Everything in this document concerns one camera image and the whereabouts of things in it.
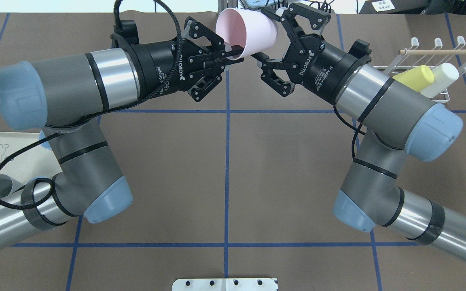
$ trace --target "white wire rack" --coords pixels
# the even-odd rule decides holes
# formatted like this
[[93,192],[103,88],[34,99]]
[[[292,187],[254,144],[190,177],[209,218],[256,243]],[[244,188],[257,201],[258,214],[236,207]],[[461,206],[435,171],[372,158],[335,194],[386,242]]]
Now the white wire rack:
[[[398,55],[393,59],[393,61],[387,66],[374,66],[374,68],[378,70],[383,70],[383,73],[392,76],[393,74],[399,74],[401,72],[405,72],[411,68],[417,67],[419,65],[426,65],[429,68],[434,68],[442,63],[447,63],[450,61],[455,55],[459,56],[466,56],[466,49],[463,49],[466,45],[465,39],[462,36],[456,38],[457,46],[450,50],[442,50],[443,44],[442,40],[439,38],[434,39],[434,48],[430,50],[419,50],[419,42],[418,38],[413,37],[411,38],[411,47],[404,48],[399,50]],[[435,63],[433,58],[435,56],[443,56],[440,61]],[[418,57],[416,61],[412,65],[403,65],[405,60],[409,57]],[[466,61],[458,67],[458,72],[460,76],[466,74]],[[433,101],[438,103],[447,103],[451,100],[447,88],[439,94],[438,97],[433,98]]]

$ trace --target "white metal plate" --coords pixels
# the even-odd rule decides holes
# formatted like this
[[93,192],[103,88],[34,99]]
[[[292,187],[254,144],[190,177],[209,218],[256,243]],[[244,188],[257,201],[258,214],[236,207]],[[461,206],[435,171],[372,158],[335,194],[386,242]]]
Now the white metal plate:
[[[0,132],[0,163],[9,155],[39,140],[39,134]],[[37,176],[53,177],[62,172],[52,151],[40,145],[10,161],[0,172],[26,184]]]
[[172,291],[277,291],[277,278],[178,279]]

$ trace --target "cup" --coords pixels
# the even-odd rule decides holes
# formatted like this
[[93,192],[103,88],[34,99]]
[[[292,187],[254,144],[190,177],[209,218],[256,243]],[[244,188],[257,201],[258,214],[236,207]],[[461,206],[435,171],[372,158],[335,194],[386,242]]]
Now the cup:
[[244,48],[240,55],[229,57],[236,60],[273,46],[278,27],[259,11],[226,8],[218,16],[215,32],[229,45]]

